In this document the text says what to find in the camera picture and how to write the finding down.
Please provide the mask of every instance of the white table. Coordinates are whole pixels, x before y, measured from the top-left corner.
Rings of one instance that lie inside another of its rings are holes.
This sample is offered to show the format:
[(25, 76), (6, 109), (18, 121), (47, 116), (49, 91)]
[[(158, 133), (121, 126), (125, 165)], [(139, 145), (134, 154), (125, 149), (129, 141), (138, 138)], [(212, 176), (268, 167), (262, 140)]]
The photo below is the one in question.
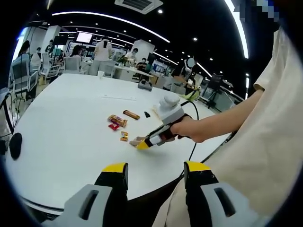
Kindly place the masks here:
[[(94, 184), (103, 168), (119, 162), (129, 164), (129, 200), (173, 181), (189, 158), (192, 140), (184, 138), (143, 151), (120, 141), (121, 131), (127, 131), (132, 140), (161, 125), (151, 108), (168, 92), (158, 88), (152, 92), (141, 90), (136, 83), (117, 79), (61, 75), (38, 95), (15, 128), (15, 133), (23, 137), (22, 150), (16, 161), (8, 152), (6, 167), (17, 192), (33, 203), (62, 209), (79, 189)], [(202, 103), (196, 105), (200, 118), (213, 115)], [(124, 110), (141, 118), (136, 121), (124, 115)], [(185, 105), (184, 110), (196, 118), (192, 105)], [(151, 117), (146, 118), (144, 111)], [(112, 131), (107, 121), (111, 114), (127, 119), (127, 126)], [(205, 159), (227, 136), (198, 144), (192, 160)]]
[(125, 81), (132, 81), (133, 75), (135, 73), (145, 75), (145, 76), (148, 76), (148, 77), (151, 77), (151, 78), (154, 77), (154, 76), (152, 76), (152, 75), (150, 75), (146, 72), (142, 72), (142, 71), (139, 71), (139, 70), (134, 69), (134, 68), (121, 67), (121, 66), (117, 66), (117, 65), (115, 65), (114, 68), (116, 69), (116, 72), (114, 72), (114, 74), (113, 74), (113, 78), (115, 78), (115, 79), (121, 79), (121, 80), (125, 80)]

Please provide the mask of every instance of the white chair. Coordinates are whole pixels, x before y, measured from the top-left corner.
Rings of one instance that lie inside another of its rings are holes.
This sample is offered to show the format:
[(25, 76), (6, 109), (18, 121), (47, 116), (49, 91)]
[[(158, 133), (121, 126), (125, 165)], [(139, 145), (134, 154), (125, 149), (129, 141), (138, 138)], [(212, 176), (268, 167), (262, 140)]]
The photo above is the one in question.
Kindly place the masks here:
[(49, 62), (48, 53), (42, 54), (42, 61), (43, 61), (43, 67), (41, 70), (41, 74), (44, 75), (45, 84), (46, 84), (46, 79), (58, 76), (58, 73), (60, 71), (60, 65), (51, 66)]
[(30, 75), (29, 61), (23, 60), (13, 62), (10, 68), (9, 88), (12, 89), (12, 94), (15, 97), (13, 103), (18, 99), (26, 101), (22, 95), (17, 97), (17, 94), (31, 91), (38, 83), (38, 71)]
[(104, 77), (112, 78), (115, 72), (115, 61), (103, 61), (101, 62), (99, 71), (104, 72)]
[(76, 57), (64, 58), (64, 73), (84, 74), (85, 70), (80, 70), (80, 59)]

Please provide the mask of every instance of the human arm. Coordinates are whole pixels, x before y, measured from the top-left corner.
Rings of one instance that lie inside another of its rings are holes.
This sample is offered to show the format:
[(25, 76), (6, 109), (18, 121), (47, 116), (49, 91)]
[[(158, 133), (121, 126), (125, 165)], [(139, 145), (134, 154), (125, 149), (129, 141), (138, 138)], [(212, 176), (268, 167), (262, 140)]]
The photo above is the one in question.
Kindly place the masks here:
[(262, 94), (262, 89), (257, 90), (251, 97), (232, 109), (199, 121), (185, 117), (182, 122), (172, 125), (170, 130), (173, 134), (188, 136), (198, 143), (236, 131), (255, 108)]

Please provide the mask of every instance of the monitor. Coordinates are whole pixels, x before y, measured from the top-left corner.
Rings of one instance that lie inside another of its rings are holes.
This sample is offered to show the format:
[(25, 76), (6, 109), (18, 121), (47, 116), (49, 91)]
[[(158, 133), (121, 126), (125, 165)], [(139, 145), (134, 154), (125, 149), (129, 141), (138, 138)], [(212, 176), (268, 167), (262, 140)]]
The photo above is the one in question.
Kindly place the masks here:
[(92, 34), (89, 33), (83, 33), (83, 32), (79, 32), (78, 36), (76, 38), (76, 42), (78, 43), (84, 43), (84, 44), (89, 44), (92, 38)]

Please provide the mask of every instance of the beige shirt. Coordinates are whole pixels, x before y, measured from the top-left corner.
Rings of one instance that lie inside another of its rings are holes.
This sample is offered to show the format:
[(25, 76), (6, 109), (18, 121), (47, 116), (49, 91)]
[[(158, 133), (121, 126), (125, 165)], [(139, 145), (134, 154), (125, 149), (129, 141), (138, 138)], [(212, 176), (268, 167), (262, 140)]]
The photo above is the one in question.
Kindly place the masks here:
[[(264, 93), (235, 137), (207, 162), (260, 215), (275, 213), (287, 198), (303, 161), (303, 67), (282, 29), (273, 56), (254, 85)], [(163, 204), (154, 227), (188, 227), (184, 181)]]

